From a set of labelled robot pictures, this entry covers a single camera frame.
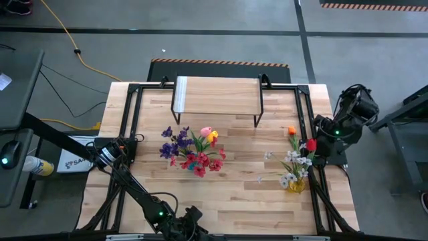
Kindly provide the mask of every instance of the wooden tabletop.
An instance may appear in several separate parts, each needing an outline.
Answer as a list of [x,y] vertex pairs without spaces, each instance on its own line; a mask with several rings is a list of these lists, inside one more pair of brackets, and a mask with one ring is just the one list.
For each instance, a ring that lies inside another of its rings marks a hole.
[[[102,119],[101,137],[118,136],[128,84],[112,83]],[[331,116],[327,87],[323,84],[312,84],[309,87],[314,114]],[[172,90],[145,90],[142,95],[137,133],[143,134],[146,139],[138,144],[131,172],[148,191],[175,194],[179,199],[177,216],[184,215],[185,207],[198,207],[203,213],[199,225],[210,233],[316,233],[308,183],[301,194],[286,192],[281,188],[278,177],[271,175],[283,173],[284,168],[274,160],[263,159],[265,151],[274,151],[281,158],[292,148],[287,127],[299,126],[293,92],[264,90],[264,114],[256,129],[252,116],[218,114],[185,114],[181,125],[177,126],[171,113],[171,94]],[[132,103],[126,133],[129,133],[132,121],[134,101]],[[309,127],[306,108],[304,114],[306,126]],[[224,148],[227,155],[222,170],[208,171],[204,178],[200,178],[180,167],[170,167],[167,160],[159,157],[159,149],[167,141],[161,137],[161,133],[168,126],[172,126],[175,132],[187,126],[195,132],[202,127],[213,127],[218,131],[217,148]],[[259,176],[265,177],[261,183],[256,181]],[[326,176],[333,204],[348,223],[358,229],[345,174],[336,166],[327,166]],[[105,200],[109,179],[108,175],[98,170],[89,173],[78,228],[89,221]],[[172,198],[163,195],[159,197],[174,208]],[[322,204],[320,210],[327,229],[325,207]],[[129,195],[125,197],[120,232],[152,232],[144,221],[142,208]]]
[[174,111],[194,114],[259,115],[261,113],[259,79],[179,76]]

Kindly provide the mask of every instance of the yellow flower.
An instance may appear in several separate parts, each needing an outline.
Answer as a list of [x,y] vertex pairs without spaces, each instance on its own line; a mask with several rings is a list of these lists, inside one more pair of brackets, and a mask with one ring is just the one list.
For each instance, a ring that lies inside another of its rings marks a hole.
[[209,133],[207,140],[209,143],[213,142],[213,139],[219,137],[219,133],[217,131],[213,131],[212,133]]

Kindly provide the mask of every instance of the red flower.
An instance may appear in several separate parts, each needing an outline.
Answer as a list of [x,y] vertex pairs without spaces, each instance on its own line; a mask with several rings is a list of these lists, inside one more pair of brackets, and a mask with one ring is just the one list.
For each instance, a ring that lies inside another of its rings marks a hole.
[[223,158],[223,160],[226,158],[226,154],[225,154],[224,149],[220,149],[220,156],[221,156],[221,158]]
[[205,175],[205,167],[195,167],[193,171],[198,177],[203,177]]
[[221,160],[214,160],[213,164],[209,166],[209,171],[220,171],[223,162]]
[[213,137],[213,141],[211,141],[211,147],[214,148],[217,143],[217,137]]
[[206,156],[205,153],[199,153],[198,157],[196,158],[199,164],[201,164],[204,167],[208,167],[209,165],[209,158]]
[[175,165],[175,161],[176,161],[175,157],[172,156],[170,166],[177,166],[177,165]]
[[180,163],[181,168],[187,169],[190,164],[194,163],[196,161],[196,156],[194,154],[187,155],[187,160],[184,163]]
[[309,139],[306,143],[306,148],[308,151],[315,151],[316,150],[316,139]]

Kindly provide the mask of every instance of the wooden table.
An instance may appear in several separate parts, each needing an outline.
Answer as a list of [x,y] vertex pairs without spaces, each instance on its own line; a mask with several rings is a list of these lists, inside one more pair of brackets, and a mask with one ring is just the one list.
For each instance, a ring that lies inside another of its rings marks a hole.
[[[112,83],[102,119],[101,137],[118,136],[128,84]],[[314,114],[331,116],[327,87],[323,84],[312,84],[309,87]],[[264,90],[264,114],[256,129],[252,116],[218,114],[186,114],[181,125],[177,126],[171,116],[171,94],[172,90],[144,90],[142,95],[137,133],[143,134],[146,139],[138,144],[131,171],[148,191],[175,194],[180,202],[177,216],[184,215],[185,207],[198,207],[203,212],[199,225],[210,233],[316,233],[308,183],[307,190],[301,194],[286,192],[281,188],[278,176],[271,175],[283,173],[284,168],[274,160],[263,159],[265,151],[274,151],[277,156],[283,157],[292,148],[287,127],[299,127],[293,92]],[[126,133],[129,133],[134,104],[130,109]],[[304,114],[306,126],[309,127],[306,108]],[[175,132],[187,126],[195,132],[202,127],[213,127],[218,131],[217,148],[224,148],[227,155],[222,170],[207,172],[204,178],[200,178],[180,167],[170,167],[167,160],[159,157],[161,145],[168,141],[161,137],[161,133],[168,126],[172,126]],[[256,181],[258,176],[265,176],[262,183]],[[327,166],[326,177],[333,204],[348,223],[358,229],[345,174],[338,167]],[[78,228],[89,221],[105,200],[109,179],[108,175],[98,170],[89,173]],[[174,208],[172,198],[163,195],[159,197]],[[327,229],[325,207],[322,204],[320,210]],[[142,208],[129,195],[125,197],[120,232],[152,232],[144,221]]]

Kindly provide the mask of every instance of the flower bouquet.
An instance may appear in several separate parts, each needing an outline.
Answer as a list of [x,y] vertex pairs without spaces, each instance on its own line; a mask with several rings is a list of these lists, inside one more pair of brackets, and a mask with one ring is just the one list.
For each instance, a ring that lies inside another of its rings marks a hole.
[[279,160],[273,152],[266,152],[264,158],[275,158],[287,170],[288,173],[283,174],[280,178],[280,184],[284,189],[301,193],[305,188],[303,178],[308,176],[308,168],[312,165],[315,156],[316,139],[309,139],[300,145],[294,127],[288,127],[288,134],[293,151],[288,151],[283,161]]
[[[212,131],[211,127],[205,127],[201,129],[199,137],[196,137],[193,131],[190,131],[191,137],[189,137],[188,131],[189,127],[183,128],[178,135],[173,135],[171,127],[163,131],[162,136],[170,138],[172,143],[165,143],[162,149],[159,149],[160,157],[171,159],[171,166],[176,166],[177,157],[185,159],[186,161],[180,163],[181,168],[191,170],[199,177],[206,174],[206,167],[210,171],[220,171],[223,166],[222,160],[226,158],[224,150],[207,153],[210,148],[215,147],[219,133]],[[220,155],[222,160],[210,159],[211,155]]]

